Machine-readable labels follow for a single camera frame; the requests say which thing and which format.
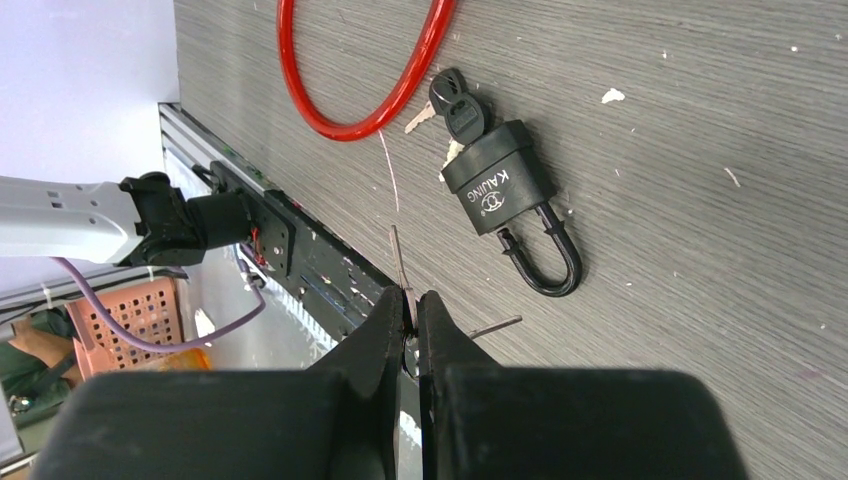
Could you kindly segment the black-headed key bunch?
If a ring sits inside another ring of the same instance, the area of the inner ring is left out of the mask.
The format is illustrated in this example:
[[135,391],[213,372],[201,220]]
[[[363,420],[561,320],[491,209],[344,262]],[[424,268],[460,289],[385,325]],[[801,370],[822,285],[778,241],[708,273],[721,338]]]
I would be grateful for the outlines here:
[[432,78],[427,103],[407,123],[404,133],[411,133],[421,123],[436,116],[444,120],[451,137],[443,166],[481,139],[493,124],[490,108],[469,91],[464,76],[457,68],[444,69]]

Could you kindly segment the black Kaijing padlock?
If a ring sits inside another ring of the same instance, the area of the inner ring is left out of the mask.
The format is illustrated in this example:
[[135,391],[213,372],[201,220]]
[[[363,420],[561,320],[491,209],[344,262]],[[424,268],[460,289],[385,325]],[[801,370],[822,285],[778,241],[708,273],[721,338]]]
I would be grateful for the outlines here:
[[[466,146],[441,170],[444,183],[463,206],[480,236],[495,233],[525,283],[548,297],[564,297],[582,279],[582,261],[564,222],[550,205],[557,188],[521,120],[509,120]],[[542,220],[566,267],[565,278],[549,280],[523,252],[507,223],[534,211]]]

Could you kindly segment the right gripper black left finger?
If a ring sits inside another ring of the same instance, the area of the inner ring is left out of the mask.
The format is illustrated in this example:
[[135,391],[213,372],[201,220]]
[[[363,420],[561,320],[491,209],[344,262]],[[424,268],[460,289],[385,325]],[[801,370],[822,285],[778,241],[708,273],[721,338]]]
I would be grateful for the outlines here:
[[85,382],[35,479],[393,479],[405,297],[304,370],[105,374]]

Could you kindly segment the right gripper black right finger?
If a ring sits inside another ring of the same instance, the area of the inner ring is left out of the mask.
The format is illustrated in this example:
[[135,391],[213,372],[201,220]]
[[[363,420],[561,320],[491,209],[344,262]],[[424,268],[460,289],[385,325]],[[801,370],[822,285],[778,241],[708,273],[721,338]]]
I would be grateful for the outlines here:
[[427,479],[745,479],[723,412],[680,371],[507,367],[436,292],[418,303]]

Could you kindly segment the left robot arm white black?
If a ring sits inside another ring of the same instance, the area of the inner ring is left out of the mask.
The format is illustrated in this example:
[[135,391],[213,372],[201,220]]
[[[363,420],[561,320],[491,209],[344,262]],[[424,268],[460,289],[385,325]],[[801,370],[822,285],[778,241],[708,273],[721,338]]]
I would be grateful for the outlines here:
[[193,266],[209,250],[246,240],[244,196],[187,199],[162,172],[119,183],[1,179],[1,254],[121,267]]

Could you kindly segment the small silver key bunch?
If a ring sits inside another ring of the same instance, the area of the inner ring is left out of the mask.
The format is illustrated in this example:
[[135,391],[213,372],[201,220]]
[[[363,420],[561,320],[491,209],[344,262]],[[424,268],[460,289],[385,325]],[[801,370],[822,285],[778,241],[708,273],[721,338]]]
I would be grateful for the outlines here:
[[[410,311],[410,327],[405,333],[405,345],[408,353],[404,357],[403,368],[406,375],[410,379],[418,381],[420,377],[420,347],[418,342],[417,297],[406,275],[402,248],[396,225],[390,226],[389,239],[394,258],[398,285],[404,293],[405,300]],[[519,324],[522,321],[523,317],[521,315],[515,315],[500,322],[488,325],[484,328],[467,331],[466,334],[471,340],[477,340],[485,335],[489,335],[505,328],[508,328],[510,326]]]

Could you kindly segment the red cable lock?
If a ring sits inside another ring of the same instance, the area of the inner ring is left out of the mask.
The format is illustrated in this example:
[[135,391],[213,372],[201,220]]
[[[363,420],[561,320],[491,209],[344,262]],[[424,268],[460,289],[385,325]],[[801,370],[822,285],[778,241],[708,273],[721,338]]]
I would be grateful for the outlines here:
[[280,1],[281,76],[305,124],[363,140],[406,107],[434,64],[456,1]]

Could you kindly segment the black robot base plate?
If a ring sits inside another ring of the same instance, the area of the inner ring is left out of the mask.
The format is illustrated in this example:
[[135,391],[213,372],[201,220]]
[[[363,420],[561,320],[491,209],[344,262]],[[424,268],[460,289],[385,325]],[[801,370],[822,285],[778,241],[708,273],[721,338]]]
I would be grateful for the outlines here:
[[341,341],[371,313],[392,281],[279,189],[263,189],[220,161],[193,173],[207,186],[246,199],[254,234],[248,241],[278,284],[311,321]]

